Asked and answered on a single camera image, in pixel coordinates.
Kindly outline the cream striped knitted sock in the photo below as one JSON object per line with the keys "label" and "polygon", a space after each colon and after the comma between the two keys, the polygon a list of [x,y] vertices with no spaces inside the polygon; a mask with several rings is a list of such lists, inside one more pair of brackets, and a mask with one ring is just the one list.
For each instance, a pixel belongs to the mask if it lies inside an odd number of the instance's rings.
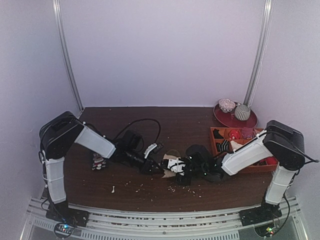
{"label": "cream striped knitted sock", "polygon": [[163,155],[163,176],[162,179],[172,178],[176,176],[176,173],[169,168],[181,158],[181,154],[176,149],[170,149]]}

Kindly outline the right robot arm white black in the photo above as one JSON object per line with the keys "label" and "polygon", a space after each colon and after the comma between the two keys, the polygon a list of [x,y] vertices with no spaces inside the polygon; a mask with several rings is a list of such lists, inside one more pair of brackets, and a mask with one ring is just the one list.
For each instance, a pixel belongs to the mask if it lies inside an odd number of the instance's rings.
{"label": "right robot arm white black", "polygon": [[305,165],[305,140],[300,131],[271,120],[238,149],[212,156],[203,145],[194,144],[187,149],[186,157],[169,159],[167,168],[176,174],[180,185],[188,186],[194,176],[220,182],[268,157],[277,160],[277,167],[265,191],[264,204],[256,210],[258,219],[266,221],[276,212],[295,174]]}

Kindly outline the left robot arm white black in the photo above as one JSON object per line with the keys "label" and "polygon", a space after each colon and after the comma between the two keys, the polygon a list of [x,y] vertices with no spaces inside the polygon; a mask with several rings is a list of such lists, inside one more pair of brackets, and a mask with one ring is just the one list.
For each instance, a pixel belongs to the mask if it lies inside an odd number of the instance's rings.
{"label": "left robot arm white black", "polygon": [[61,222],[72,218],[65,191],[64,165],[67,154],[75,146],[81,146],[102,161],[123,158],[130,166],[143,174],[163,173],[163,168],[152,158],[160,145],[154,140],[146,149],[138,150],[144,144],[141,134],[125,126],[113,139],[99,132],[92,124],[80,121],[66,111],[41,127],[39,131],[39,161],[42,164],[42,178],[48,195],[49,210]]}

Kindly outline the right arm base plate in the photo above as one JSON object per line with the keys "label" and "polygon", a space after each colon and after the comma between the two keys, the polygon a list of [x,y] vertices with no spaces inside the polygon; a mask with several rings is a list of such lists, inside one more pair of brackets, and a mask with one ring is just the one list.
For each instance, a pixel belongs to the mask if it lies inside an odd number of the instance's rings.
{"label": "right arm base plate", "polygon": [[244,227],[271,221],[274,217],[279,218],[282,216],[282,211],[278,206],[267,205],[241,210],[238,214]]}

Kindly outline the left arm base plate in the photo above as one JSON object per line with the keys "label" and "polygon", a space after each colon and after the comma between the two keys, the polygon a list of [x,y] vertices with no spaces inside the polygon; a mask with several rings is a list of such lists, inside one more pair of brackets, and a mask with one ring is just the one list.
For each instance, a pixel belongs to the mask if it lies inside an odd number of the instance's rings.
{"label": "left arm base plate", "polygon": [[47,210],[45,217],[56,222],[62,222],[74,227],[86,227],[89,220],[89,212],[85,210],[79,210],[69,208],[67,213],[59,214],[56,210]]}

